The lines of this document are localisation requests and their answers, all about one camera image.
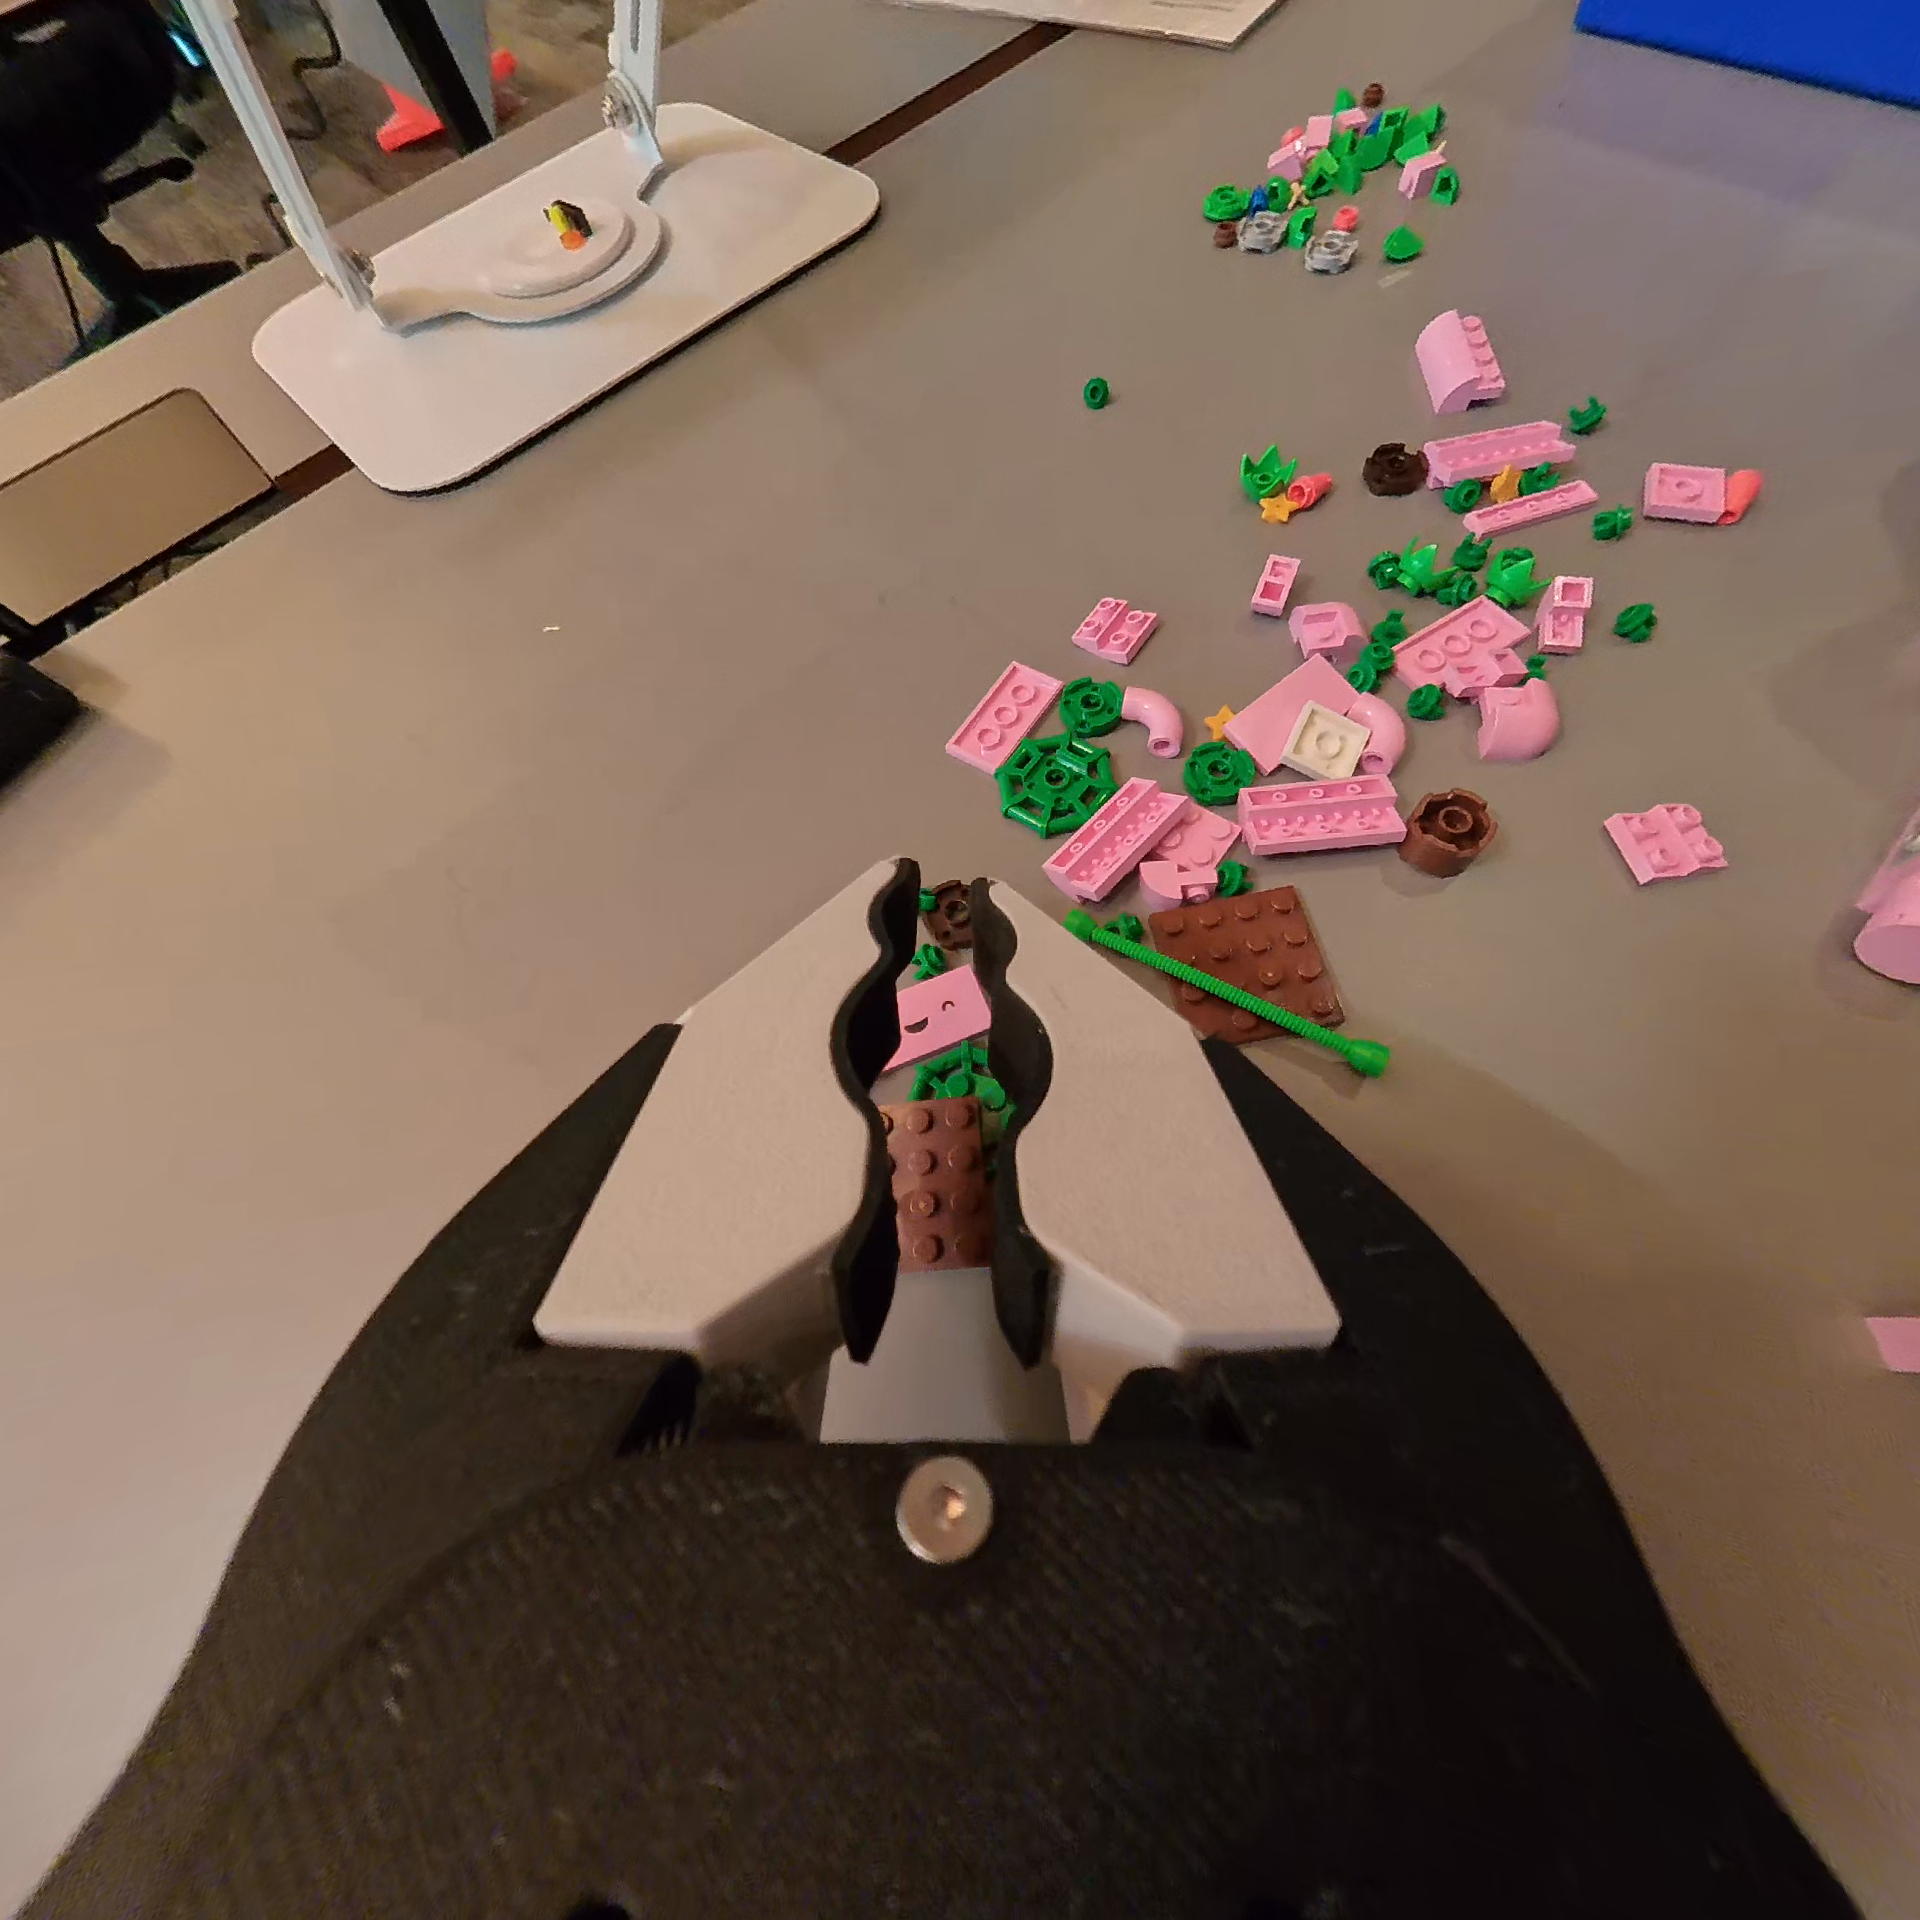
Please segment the brown round toy brick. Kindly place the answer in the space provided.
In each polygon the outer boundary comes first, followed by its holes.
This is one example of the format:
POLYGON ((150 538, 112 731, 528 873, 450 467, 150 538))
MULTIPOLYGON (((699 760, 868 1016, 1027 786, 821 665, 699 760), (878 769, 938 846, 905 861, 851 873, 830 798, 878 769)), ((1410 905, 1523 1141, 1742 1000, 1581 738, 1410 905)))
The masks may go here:
POLYGON ((1417 873, 1450 880, 1465 873, 1499 835, 1489 800, 1451 786, 1425 796, 1405 817, 1400 857, 1417 873))

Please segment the tan hatch cover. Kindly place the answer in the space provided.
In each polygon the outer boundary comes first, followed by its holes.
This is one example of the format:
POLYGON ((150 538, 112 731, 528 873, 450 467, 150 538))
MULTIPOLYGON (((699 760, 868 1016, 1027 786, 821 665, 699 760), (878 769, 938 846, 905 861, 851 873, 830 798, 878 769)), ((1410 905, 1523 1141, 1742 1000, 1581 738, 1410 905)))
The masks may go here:
POLYGON ((272 491, 195 390, 169 390, 2 485, 2 629, 30 641, 272 491))

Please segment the black flat object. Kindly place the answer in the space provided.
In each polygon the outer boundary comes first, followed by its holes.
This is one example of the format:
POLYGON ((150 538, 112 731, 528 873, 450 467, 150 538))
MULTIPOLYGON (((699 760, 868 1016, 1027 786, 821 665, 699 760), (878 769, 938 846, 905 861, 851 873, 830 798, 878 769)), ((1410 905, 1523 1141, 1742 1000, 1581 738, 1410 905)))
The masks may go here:
POLYGON ((50 678, 35 662, 2 654, 2 736, 0 736, 0 785, 35 769, 70 730, 86 715, 85 702, 58 678, 50 678))

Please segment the green flexible toy rod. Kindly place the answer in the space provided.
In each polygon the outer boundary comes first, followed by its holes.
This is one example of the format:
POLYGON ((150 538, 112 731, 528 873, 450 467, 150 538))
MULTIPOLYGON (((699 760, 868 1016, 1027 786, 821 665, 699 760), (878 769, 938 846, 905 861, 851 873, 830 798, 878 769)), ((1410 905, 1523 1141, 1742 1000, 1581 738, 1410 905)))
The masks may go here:
POLYGON ((1153 952, 1149 947, 1140 944, 1138 940, 1122 936, 1116 928, 1098 924, 1098 918, 1086 913, 1086 907, 1074 907, 1068 913, 1064 922, 1066 930, 1080 940, 1081 944, 1090 944, 1107 953, 1117 956, 1120 960, 1137 965, 1140 970, 1153 970, 1192 993, 1203 995, 1205 1000, 1219 1001, 1229 1006, 1240 1013, 1245 1013, 1253 1019, 1273 1024, 1275 1028, 1316 1045, 1326 1052, 1332 1052, 1340 1060, 1346 1062, 1354 1072, 1363 1077, 1380 1077, 1390 1065, 1390 1048, 1377 1041, 1358 1041, 1346 1037, 1341 1032, 1313 1021, 1304 1016, 1293 1016, 1291 1010, 1262 1000, 1228 978, 1213 977, 1201 966, 1192 966, 1178 958, 1170 958, 1161 952, 1153 952))

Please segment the pink large flat tile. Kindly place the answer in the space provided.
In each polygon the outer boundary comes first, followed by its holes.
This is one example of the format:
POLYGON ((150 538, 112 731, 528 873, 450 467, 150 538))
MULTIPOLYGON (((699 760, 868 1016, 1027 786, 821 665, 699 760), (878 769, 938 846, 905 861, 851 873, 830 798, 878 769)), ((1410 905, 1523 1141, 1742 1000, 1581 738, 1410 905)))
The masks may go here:
POLYGON ((1307 658, 1285 675, 1273 688, 1235 714, 1224 728, 1224 738, 1245 754, 1262 778, 1273 774, 1290 760, 1291 742, 1309 708, 1332 715, 1332 760, 1346 769, 1332 771, 1344 778, 1358 762, 1371 730, 1354 720, 1358 690, 1326 658, 1307 658))

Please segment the blue plastic bin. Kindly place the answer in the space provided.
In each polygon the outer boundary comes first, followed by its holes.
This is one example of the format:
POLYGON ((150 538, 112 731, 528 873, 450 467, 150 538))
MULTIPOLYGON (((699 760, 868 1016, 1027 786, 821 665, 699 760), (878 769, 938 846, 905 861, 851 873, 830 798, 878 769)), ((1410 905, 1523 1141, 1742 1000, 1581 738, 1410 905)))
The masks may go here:
POLYGON ((1918 107, 1918 2, 1580 2, 1592 37, 1918 107))

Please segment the black office chair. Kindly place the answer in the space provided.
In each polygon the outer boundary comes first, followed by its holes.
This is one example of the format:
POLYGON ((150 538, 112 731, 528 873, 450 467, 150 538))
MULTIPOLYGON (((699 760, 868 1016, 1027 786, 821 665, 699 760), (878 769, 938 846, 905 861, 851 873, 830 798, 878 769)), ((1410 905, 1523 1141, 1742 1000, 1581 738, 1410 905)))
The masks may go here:
POLYGON ((177 49, 154 4, 5 4, 2 252, 40 241, 89 282, 102 316, 77 330, 77 354, 122 341, 243 272, 229 259, 145 268, 106 233, 115 203, 193 177, 193 163, 181 158, 109 177, 169 118, 177 97, 177 49))

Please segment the pink long hollow toy brick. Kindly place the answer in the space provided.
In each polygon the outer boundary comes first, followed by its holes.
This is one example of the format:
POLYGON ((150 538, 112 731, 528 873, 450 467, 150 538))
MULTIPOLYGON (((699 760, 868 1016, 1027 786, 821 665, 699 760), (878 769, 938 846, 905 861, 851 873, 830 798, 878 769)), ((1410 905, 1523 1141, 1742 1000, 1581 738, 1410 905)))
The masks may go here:
POLYGON ((1382 774, 1249 785, 1237 796, 1237 818, 1258 857, 1395 848, 1408 832, 1400 793, 1382 774))

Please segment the brown rectangular toy plate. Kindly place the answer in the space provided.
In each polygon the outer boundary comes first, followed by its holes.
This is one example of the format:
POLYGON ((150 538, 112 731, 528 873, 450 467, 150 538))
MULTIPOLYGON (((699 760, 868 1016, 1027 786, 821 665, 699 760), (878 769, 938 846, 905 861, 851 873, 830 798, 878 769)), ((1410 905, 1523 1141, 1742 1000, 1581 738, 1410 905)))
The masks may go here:
POLYGON ((992 1262, 992 1177, 972 1094, 880 1107, 896 1201, 898 1274, 992 1262))

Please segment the paper instruction sheet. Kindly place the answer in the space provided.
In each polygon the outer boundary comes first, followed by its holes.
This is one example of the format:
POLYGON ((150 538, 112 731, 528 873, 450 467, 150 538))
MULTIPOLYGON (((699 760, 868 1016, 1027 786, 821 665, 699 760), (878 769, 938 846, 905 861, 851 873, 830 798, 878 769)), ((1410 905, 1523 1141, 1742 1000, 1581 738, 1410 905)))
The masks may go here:
POLYGON ((1021 2, 1017 14, 1037 25, 1052 22, 1226 53, 1283 6, 1285 2, 1021 2))

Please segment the pink thin strip plate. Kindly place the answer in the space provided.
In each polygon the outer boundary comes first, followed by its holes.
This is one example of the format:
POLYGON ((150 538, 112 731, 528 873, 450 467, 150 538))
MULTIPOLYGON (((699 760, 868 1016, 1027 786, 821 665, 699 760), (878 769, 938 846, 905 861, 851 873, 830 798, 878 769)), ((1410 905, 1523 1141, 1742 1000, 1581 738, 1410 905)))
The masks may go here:
POLYGON ((1482 542, 1516 536, 1530 525, 1557 522, 1595 507, 1595 490, 1587 480, 1573 478, 1558 486, 1517 493, 1510 500, 1497 500, 1482 506, 1475 513, 1465 513, 1461 528, 1465 538, 1482 542))

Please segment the pile of mixed tiny pieces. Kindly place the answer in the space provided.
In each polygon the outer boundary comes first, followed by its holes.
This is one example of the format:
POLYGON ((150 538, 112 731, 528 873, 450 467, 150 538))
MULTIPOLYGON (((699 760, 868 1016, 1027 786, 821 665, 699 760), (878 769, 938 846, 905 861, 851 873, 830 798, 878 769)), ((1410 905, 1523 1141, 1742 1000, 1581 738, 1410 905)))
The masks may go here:
POLYGON ((1203 203, 1216 252, 1288 259, 1313 278, 1374 260, 1403 269, 1426 252, 1410 216, 1461 203, 1465 184, 1441 100, 1405 102, 1374 83, 1290 128, 1250 184, 1216 184, 1203 203))

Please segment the green toy pieces cluster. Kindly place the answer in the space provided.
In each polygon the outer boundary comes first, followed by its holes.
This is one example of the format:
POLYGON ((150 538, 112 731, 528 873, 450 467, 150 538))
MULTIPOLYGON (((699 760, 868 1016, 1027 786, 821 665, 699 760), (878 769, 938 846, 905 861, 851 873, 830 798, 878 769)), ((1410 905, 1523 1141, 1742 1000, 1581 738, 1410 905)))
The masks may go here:
POLYGON ((917 1062, 909 1099, 970 1098, 987 1131, 1003 1130, 1017 1116, 1017 1104, 992 1072, 985 1041, 965 1041, 917 1062))

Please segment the brown square toy plate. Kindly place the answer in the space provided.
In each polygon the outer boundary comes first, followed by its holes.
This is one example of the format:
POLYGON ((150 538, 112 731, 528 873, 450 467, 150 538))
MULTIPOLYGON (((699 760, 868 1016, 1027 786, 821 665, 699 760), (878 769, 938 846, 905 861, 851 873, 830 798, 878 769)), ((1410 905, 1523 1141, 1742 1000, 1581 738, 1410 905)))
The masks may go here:
POLYGON ((1299 886, 1213 897, 1145 918, 1153 944, 1307 1021, 1340 1028, 1346 1010, 1299 886))

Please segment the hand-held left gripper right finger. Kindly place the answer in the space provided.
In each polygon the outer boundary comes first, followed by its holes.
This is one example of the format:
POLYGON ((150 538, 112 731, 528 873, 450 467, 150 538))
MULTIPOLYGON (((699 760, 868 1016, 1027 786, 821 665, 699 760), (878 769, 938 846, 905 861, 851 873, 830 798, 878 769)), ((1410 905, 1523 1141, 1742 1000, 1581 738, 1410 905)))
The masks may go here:
POLYGON ((995 1308, 1058 1371, 1070 1437, 1131 1373, 1328 1349, 1337 1308, 1193 1032, 1011 885, 974 880, 970 915, 1016 1101, 995 1308))

